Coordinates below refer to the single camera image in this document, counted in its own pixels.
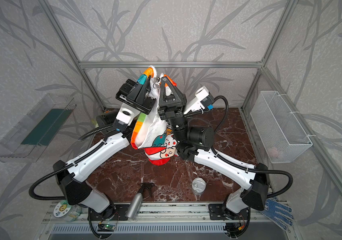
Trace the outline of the red white rainbow kids jacket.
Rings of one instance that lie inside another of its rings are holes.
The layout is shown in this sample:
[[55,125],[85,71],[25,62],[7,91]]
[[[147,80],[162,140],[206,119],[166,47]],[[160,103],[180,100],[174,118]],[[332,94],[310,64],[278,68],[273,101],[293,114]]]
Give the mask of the red white rainbow kids jacket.
[[131,145],[134,149],[143,149],[149,161],[156,166],[166,164],[177,152],[178,144],[167,121],[161,120],[158,113],[160,100],[160,81],[157,80],[157,70],[149,66],[139,79],[150,78],[149,97],[155,99],[155,104],[148,115],[141,113],[137,119]]

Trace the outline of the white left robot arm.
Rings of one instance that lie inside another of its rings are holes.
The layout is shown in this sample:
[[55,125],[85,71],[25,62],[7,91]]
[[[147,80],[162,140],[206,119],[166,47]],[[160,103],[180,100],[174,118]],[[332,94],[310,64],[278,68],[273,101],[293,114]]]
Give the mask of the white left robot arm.
[[87,178],[106,160],[135,142],[134,138],[143,130],[145,117],[155,108],[156,98],[151,91],[156,79],[153,73],[142,74],[137,81],[127,80],[117,93],[117,99],[123,102],[119,111],[110,112],[107,124],[84,134],[80,140],[106,130],[105,138],[76,158],[54,164],[52,175],[64,194],[60,200],[71,206],[88,207],[107,218],[114,214],[115,205],[93,188]]

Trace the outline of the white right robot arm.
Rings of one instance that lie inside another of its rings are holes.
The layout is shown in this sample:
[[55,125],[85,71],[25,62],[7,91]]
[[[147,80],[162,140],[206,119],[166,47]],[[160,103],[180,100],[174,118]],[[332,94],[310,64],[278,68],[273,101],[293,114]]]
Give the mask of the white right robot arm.
[[238,214],[245,208],[258,211],[265,209],[269,189],[267,167],[238,161],[214,148],[215,131],[211,127],[188,124],[188,115],[204,113],[213,108],[215,99],[206,87],[196,91],[187,102],[183,94],[168,76],[160,77],[158,113],[169,123],[176,139],[177,155],[183,160],[207,166],[236,182],[240,189],[224,201],[224,209]]

